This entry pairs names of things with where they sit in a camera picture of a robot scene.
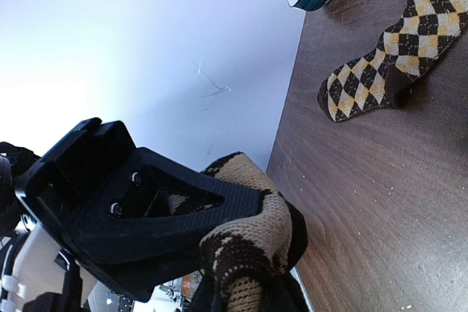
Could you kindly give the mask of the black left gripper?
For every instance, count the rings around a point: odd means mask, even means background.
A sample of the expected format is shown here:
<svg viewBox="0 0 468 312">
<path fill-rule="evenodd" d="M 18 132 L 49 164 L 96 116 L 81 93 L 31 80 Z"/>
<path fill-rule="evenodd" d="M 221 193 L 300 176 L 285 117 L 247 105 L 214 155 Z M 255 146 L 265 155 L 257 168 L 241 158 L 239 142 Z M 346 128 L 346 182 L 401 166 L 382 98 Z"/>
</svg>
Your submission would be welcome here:
<svg viewBox="0 0 468 312">
<path fill-rule="evenodd" d="M 142 302 L 199 270 L 201 239 L 262 200 L 137 147 L 121 121 L 81 121 L 42 158 L 1 142 L 1 236 L 32 214 L 96 279 Z"/>
</svg>

